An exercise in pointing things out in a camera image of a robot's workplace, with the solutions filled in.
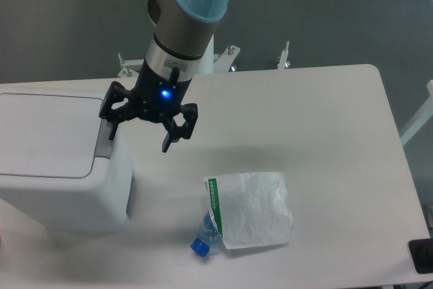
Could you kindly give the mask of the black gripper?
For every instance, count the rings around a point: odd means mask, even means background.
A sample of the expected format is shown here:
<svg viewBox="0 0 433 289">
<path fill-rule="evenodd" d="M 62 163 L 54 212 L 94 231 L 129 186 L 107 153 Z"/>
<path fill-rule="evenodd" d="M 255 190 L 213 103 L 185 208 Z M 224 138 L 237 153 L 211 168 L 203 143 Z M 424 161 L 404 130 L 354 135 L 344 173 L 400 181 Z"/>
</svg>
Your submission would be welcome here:
<svg viewBox="0 0 433 289">
<path fill-rule="evenodd" d="M 172 143 L 190 139 L 198 120 L 198 105 L 182 104 L 191 83 L 181 80 L 178 64 L 168 68 L 162 76 L 144 62 L 137 82 L 132 90 L 113 81 L 101 103 L 99 117 L 112 126 L 109 140 L 113 140 L 120 123 L 138 118 L 153 123 L 162 123 L 167 131 L 162 142 L 162 151 L 168 152 Z M 182 114 L 184 123 L 179 126 L 174 116 Z"/>
</svg>

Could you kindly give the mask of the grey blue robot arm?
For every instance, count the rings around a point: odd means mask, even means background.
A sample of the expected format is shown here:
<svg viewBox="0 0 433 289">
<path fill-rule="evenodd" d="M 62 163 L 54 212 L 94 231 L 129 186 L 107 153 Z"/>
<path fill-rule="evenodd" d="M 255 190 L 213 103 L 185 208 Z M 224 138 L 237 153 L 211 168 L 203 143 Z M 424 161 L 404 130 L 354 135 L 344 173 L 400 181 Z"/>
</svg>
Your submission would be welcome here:
<svg viewBox="0 0 433 289">
<path fill-rule="evenodd" d="M 156 28 L 137 81 L 131 90 L 111 83 L 99 110 L 99 117 L 112 128 L 110 139 L 120 123 L 135 118 L 163 124 L 163 152 L 191 137 L 198 106 L 183 103 L 183 98 L 228 5 L 229 0 L 148 1 Z"/>
</svg>

